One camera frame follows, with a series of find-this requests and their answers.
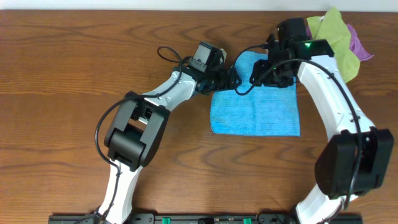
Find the blue microfiber cloth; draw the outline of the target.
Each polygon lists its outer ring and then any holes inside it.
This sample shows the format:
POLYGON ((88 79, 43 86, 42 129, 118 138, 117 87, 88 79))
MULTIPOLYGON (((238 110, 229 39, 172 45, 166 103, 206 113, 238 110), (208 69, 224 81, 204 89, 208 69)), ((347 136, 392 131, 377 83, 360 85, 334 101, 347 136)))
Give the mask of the blue microfiber cloth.
POLYGON ((213 94, 211 129, 239 136, 300 136, 297 86, 257 86, 247 95, 234 90, 213 94))

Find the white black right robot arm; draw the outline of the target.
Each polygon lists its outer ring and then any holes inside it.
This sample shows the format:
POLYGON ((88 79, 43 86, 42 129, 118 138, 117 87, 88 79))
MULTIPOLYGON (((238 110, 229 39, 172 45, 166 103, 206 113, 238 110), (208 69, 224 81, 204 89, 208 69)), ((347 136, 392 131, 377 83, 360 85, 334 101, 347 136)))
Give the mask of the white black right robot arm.
POLYGON ((316 184, 287 223, 330 223, 351 201, 382 185, 394 138, 388 129, 377 129, 355 102, 326 40, 268 40, 261 48, 268 61, 255 64, 252 85, 282 88, 298 80, 328 138, 315 163, 316 184))

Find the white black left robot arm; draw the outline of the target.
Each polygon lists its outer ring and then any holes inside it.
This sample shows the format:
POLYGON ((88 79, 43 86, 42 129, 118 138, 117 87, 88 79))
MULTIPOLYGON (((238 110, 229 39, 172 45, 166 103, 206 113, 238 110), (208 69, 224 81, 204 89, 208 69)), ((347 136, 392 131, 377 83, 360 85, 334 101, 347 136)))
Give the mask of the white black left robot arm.
POLYGON ((235 68, 197 70, 180 65, 156 89, 142 95, 130 91, 110 107, 116 114, 104 137, 110 165, 103 203, 94 223, 124 223, 132 212, 132 198, 141 170, 154 158, 170 113, 194 94, 230 90, 241 84, 235 68))

